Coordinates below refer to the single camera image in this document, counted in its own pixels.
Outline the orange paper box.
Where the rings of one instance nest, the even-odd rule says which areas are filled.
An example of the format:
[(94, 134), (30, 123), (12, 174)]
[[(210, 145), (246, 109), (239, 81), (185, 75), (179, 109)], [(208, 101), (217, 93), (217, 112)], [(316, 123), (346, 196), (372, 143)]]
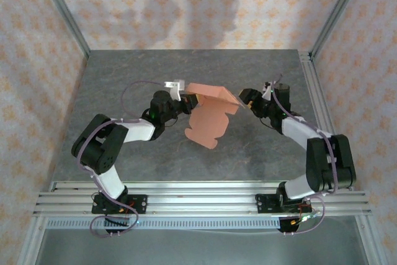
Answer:
[(237, 113), (241, 103), (224, 86), (190, 83), (186, 91), (198, 98), (185, 129), (186, 137), (210, 150), (214, 149), (229, 126), (229, 115)]

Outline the aluminium side rail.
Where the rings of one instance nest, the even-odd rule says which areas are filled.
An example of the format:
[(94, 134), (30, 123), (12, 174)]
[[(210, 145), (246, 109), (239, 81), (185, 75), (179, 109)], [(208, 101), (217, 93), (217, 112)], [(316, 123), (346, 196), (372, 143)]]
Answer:
[(315, 135), (308, 141), (306, 178), (315, 192), (348, 189), (356, 180), (348, 138), (337, 135), (329, 116), (319, 79), (308, 52), (299, 52), (317, 126), (330, 137)]

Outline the aluminium mounting rail frame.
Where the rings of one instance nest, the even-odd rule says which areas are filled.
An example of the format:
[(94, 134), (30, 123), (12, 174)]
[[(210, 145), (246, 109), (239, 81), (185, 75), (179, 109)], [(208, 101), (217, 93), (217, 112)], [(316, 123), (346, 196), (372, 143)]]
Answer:
[[(155, 217), (248, 217), (256, 216), (256, 194), (273, 194), (278, 182), (265, 181), (173, 181), (127, 182), (131, 194), (146, 194), (146, 214)], [(38, 195), (36, 216), (90, 216), (91, 182), (55, 182)]]

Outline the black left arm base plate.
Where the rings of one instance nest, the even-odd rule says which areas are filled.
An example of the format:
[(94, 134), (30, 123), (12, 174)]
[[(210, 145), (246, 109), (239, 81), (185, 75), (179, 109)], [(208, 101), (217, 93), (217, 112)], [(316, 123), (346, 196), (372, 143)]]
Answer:
[[(124, 194), (118, 198), (118, 201), (132, 207), (137, 211), (138, 214), (145, 214), (147, 208), (148, 196), (143, 194)], [(130, 209), (126, 209), (118, 204), (111, 202), (103, 194), (96, 194), (93, 197), (93, 204), (91, 212), (93, 214), (102, 215), (116, 215), (116, 214), (126, 214), (133, 213)]]

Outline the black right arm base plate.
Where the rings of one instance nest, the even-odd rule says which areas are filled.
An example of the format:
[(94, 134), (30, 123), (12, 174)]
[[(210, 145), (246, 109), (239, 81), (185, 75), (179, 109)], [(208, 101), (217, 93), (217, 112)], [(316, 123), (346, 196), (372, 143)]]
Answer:
[(256, 206), (258, 213), (310, 213), (313, 211), (310, 204), (301, 199), (284, 199), (277, 194), (256, 194)]

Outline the aluminium frame post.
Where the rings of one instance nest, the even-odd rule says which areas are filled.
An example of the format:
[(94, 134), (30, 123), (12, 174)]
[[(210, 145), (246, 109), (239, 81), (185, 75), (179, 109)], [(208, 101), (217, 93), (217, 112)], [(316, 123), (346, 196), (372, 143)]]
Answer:
[(32, 217), (17, 265), (35, 265), (47, 227), (47, 221), (47, 217)]
[(78, 23), (73, 17), (67, 3), (65, 0), (52, 0), (60, 15), (62, 16), (66, 26), (72, 33), (75, 41), (77, 41), (80, 49), (82, 50), (84, 56), (88, 59), (91, 54), (91, 49), (84, 38), (83, 33), (81, 32)]
[(375, 230), (371, 219), (371, 216), (368, 215), (355, 216), (368, 265), (381, 265), (381, 255), (377, 248)]
[(308, 52), (311, 61), (315, 61), (317, 56), (319, 55), (321, 49), (324, 47), (326, 40), (330, 36), (333, 28), (337, 24), (340, 16), (344, 12), (347, 4), (350, 0), (337, 0), (333, 9), (331, 10), (330, 15), (326, 19), (314, 45), (313, 48)]

